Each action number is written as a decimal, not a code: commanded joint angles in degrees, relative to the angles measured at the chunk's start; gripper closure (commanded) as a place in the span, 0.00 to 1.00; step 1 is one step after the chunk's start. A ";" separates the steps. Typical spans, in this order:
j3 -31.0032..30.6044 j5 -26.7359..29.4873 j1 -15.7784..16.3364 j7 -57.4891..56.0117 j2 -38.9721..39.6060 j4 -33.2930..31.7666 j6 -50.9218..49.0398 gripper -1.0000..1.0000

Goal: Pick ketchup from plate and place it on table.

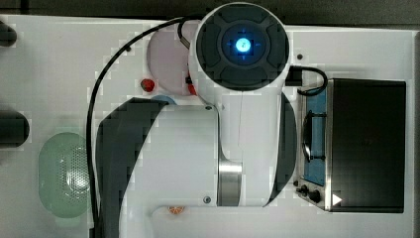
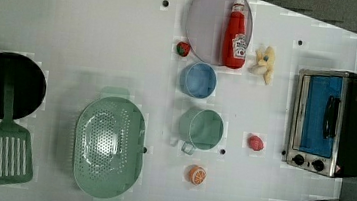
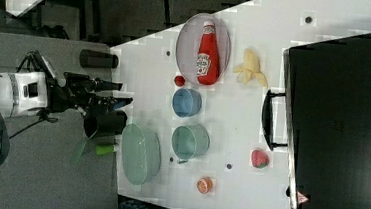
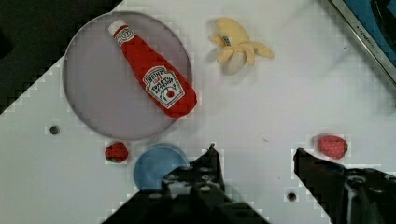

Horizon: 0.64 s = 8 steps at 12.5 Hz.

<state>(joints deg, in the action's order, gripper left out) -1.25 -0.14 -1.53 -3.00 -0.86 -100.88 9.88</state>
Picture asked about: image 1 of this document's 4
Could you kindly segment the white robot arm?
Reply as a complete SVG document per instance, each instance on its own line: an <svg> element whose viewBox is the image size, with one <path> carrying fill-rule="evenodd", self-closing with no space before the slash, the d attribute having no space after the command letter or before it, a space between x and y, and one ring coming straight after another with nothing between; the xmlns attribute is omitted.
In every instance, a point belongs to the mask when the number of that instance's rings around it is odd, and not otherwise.
<svg viewBox="0 0 420 238"><path fill-rule="evenodd" d="M132 98L99 124L95 238L154 238L163 207L263 207L291 177L281 154L290 44L279 19L251 3L214 9L188 69L195 99Z"/></svg>

